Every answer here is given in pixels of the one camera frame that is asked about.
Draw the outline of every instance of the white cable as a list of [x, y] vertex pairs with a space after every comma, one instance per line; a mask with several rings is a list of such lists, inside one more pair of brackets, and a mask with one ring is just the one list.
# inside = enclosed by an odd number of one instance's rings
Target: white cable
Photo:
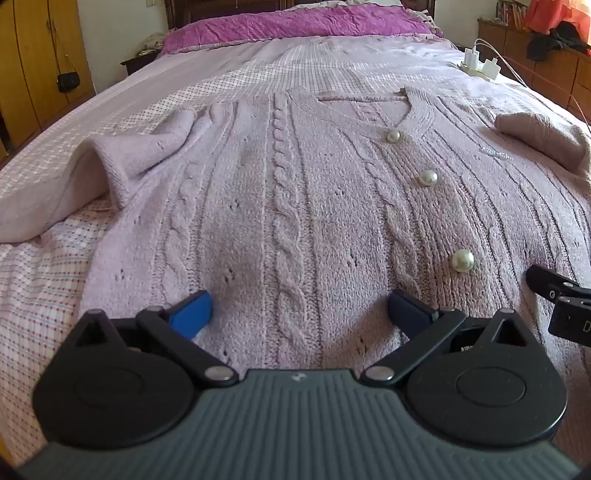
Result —
[[[474, 47], [473, 47], [473, 48], [476, 48], [478, 45], [484, 45], [485, 47], [488, 47], [488, 48], [490, 48], [490, 49], [491, 49], [493, 52], [495, 52], [495, 53], [498, 55], [498, 57], [499, 57], [499, 58], [500, 58], [500, 59], [501, 59], [501, 60], [502, 60], [502, 61], [505, 63], [505, 65], [507, 65], [507, 67], [509, 68], [509, 70], [511, 71], [511, 73], [512, 73], [512, 74], [515, 76], [515, 78], [516, 78], [517, 80], [519, 80], [519, 82], [520, 82], [520, 83], [521, 83], [521, 84], [522, 84], [522, 85], [523, 85], [525, 88], [527, 88], [528, 90], [531, 90], [531, 88], [530, 88], [530, 87], [529, 87], [529, 86], [528, 86], [528, 85], [527, 85], [527, 84], [524, 82], [523, 78], [521, 78], [521, 77], [519, 76], [519, 74], [518, 74], [518, 73], [517, 73], [517, 72], [516, 72], [516, 71], [513, 69], [513, 67], [512, 67], [511, 65], [509, 65], [509, 62], [505, 60], [505, 57], [503, 57], [503, 55], [501, 55], [501, 54], [498, 52], [498, 50], [497, 50], [495, 47], [493, 47], [493, 46], [492, 46], [490, 43], [488, 43], [486, 40], [484, 40], [483, 38], [480, 38], [480, 37], [479, 37], [479, 38], [477, 38], [477, 39], [475, 40], [475, 42], [474, 42]], [[547, 107], [547, 105], [546, 105], [546, 104], [544, 104], [544, 103], [543, 103], [543, 102], [542, 102], [542, 101], [541, 101], [539, 98], [537, 98], [535, 95], [534, 95], [534, 98], [536, 98], [536, 100], [538, 100], [538, 101], [539, 101], [540, 103], [542, 103], [542, 104], [543, 104], [543, 105], [544, 105], [546, 108], [548, 108], [548, 107]], [[574, 97], [574, 96], [573, 96], [571, 93], [569, 93], [569, 98], [572, 98], [572, 99], [574, 100], [574, 103], [575, 103], [575, 105], [577, 106], [577, 108], [579, 109], [579, 112], [581, 113], [581, 117], [583, 117], [583, 120], [584, 120], [584, 122], [585, 122], [585, 125], [587, 125], [587, 129], [589, 130], [589, 134], [591, 134], [591, 127], [589, 126], [589, 123], [587, 122], [587, 118], [585, 117], [585, 114], [583, 113], [583, 110], [582, 110], [582, 109], [581, 109], [581, 107], [579, 106], [579, 103], [578, 103], [577, 99], [576, 99], [576, 98], [575, 98], [575, 97]]]
[[515, 78], [517, 80], [519, 80], [519, 82], [525, 87], [525, 88], [529, 88], [527, 86], [527, 84], [523, 81], [523, 78], [521, 78], [519, 76], [519, 74], [513, 69], [513, 67], [511, 65], [509, 65], [509, 62], [506, 61], [503, 57], [503, 55], [501, 55], [497, 49], [495, 47], [493, 47], [490, 43], [488, 43], [486, 40], [482, 39], [482, 38], [477, 38], [476, 41], [474, 42], [474, 48], [476, 48], [478, 45], [484, 45], [485, 47], [490, 48], [493, 52], [495, 52], [498, 57], [505, 63], [505, 65], [507, 65], [507, 67], [509, 68], [509, 70], [511, 71], [511, 73], [513, 75], [515, 75]]

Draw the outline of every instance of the sweater sleeve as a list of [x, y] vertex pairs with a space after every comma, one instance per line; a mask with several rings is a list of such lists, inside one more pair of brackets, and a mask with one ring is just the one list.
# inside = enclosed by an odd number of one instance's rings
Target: sweater sleeve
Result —
[[591, 145], [581, 127], [526, 112], [497, 115], [495, 127], [547, 155], [569, 172], [591, 179]]

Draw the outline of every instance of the wardrobe door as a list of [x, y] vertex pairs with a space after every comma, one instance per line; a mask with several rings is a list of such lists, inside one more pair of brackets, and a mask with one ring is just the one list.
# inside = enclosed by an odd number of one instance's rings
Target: wardrobe door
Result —
[[80, 76], [80, 86], [66, 94], [68, 101], [73, 103], [82, 96], [94, 93], [80, 30], [78, 4], [76, 0], [49, 0], [49, 16], [54, 29], [53, 41], [61, 72], [75, 70]]
[[0, 50], [0, 112], [13, 146], [19, 147], [39, 131], [39, 123], [18, 55], [14, 0], [0, 2]]
[[57, 62], [51, 43], [47, 0], [15, 1], [14, 18], [22, 69], [37, 118], [41, 128], [45, 128], [68, 105], [65, 94], [57, 89]]

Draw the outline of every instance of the black clip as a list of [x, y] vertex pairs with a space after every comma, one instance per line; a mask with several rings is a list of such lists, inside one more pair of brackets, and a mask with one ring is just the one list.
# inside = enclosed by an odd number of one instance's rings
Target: black clip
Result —
[[525, 282], [531, 291], [554, 303], [548, 332], [591, 346], [591, 289], [539, 265], [527, 270]]

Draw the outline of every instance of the dark clothing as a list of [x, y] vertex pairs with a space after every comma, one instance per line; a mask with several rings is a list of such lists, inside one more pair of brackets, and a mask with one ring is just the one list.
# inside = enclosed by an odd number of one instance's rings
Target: dark clothing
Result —
[[527, 59], [544, 61], [550, 50], [562, 50], [570, 47], [581, 53], [591, 48], [579, 37], [577, 28], [569, 22], [560, 22], [556, 28], [550, 29], [549, 35], [535, 32], [527, 45]]

